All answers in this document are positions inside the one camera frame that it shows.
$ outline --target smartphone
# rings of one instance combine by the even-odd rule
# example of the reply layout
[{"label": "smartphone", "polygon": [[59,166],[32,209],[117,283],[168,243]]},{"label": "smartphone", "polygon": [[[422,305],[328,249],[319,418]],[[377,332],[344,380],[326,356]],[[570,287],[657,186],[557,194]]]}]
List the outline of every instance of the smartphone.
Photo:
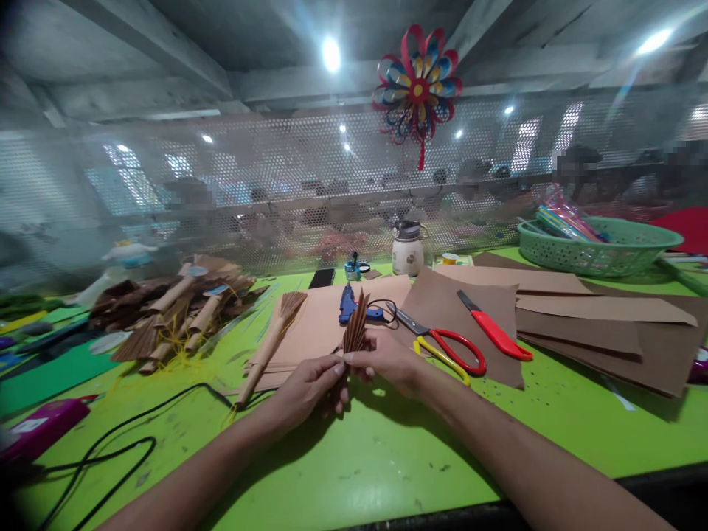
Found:
[{"label": "smartphone", "polygon": [[332,281],[334,281],[334,269],[319,269],[315,271],[315,275],[312,277],[312,282],[310,282],[308,289],[323,288],[332,285]]}]

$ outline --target green table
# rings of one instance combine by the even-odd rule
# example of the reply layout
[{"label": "green table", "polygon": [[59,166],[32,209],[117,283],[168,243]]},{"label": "green table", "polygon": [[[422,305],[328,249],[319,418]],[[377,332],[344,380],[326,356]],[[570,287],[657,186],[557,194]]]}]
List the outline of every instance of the green table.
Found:
[{"label": "green table", "polygon": [[[515,249],[500,254],[520,260]],[[390,268],[376,267],[383,273]],[[118,422],[190,384],[219,377],[225,384],[237,386],[242,381],[241,365],[267,326],[275,296],[306,288],[310,278],[311,274],[291,275],[270,282],[279,282],[280,286],[271,294],[267,307],[255,319],[244,319],[210,358],[190,368],[142,377],[131,372],[131,365],[124,364],[67,392],[67,397],[98,392],[107,395],[40,462],[56,465],[79,460]],[[344,283],[343,272],[337,273],[335,282]],[[675,282],[624,287],[690,294]],[[635,412],[628,412],[596,372],[534,352],[535,360],[523,365],[524,391],[482,379],[473,379],[473,389],[614,478],[708,459],[708,392],[695,388],[683,400],[665,400],[616,383],[620,393],[636,406]],[[352,382],[351,395],[351,412],[344,420],[325,423],[310,419],[253,464],[218,505],[209,524],[218,529],[345,527],[484,504],[503,497],[476,460],[419,404],[401,398],[383,384],[376,389]],[[113,438],[103,452],[147,435],[154,435],[159,444],[152,457],[94,517],[91,527],[168,475],[227,422],[223,405],[198,390]],[[141,454],[137,448],[91,468],[53,528],[73,527]],[[33,507],[35,523],[55,503],[67,480],[64,476],[21,491],[22,499]]]}]

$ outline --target water bottle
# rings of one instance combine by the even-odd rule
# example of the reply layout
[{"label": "water bottle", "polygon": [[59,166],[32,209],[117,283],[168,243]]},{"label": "water bottle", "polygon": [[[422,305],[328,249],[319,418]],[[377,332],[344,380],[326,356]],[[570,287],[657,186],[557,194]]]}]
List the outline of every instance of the water bottle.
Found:
[{"label": "water bottle", "polygon": [[413,277],[425,266],[423,242],[420,239],[420,222],[398,221],[393,227],[393,272]]}]

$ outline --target hot glue gun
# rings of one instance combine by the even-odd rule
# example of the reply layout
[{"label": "hot glue gun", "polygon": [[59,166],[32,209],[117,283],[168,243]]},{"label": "hot glue gun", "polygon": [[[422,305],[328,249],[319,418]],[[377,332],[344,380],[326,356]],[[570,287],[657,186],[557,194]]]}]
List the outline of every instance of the hot glue gun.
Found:
[{"label": "hot glue gun", "polygon": [[[356,302],[354,302],[354,290],[349,282],[341,292],[341,301],[339,303],[339,324],[345,325],[349,322],[352,313],[356,310]],[[367,309],[367,321],[383,321],[384,311],[380,308]]]}]

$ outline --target red paper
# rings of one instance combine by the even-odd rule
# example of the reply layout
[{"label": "red paper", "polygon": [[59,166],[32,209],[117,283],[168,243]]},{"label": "red paper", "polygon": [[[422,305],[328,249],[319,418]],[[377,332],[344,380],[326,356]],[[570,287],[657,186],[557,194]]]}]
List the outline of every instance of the red paper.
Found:
[{"label": "red paper", "polygon": [[696,206],[679,210],[650,221],[649,224],[677,232],[684,237],[684,242],[674,247],[674,251],[708,254],[708,208]]}]

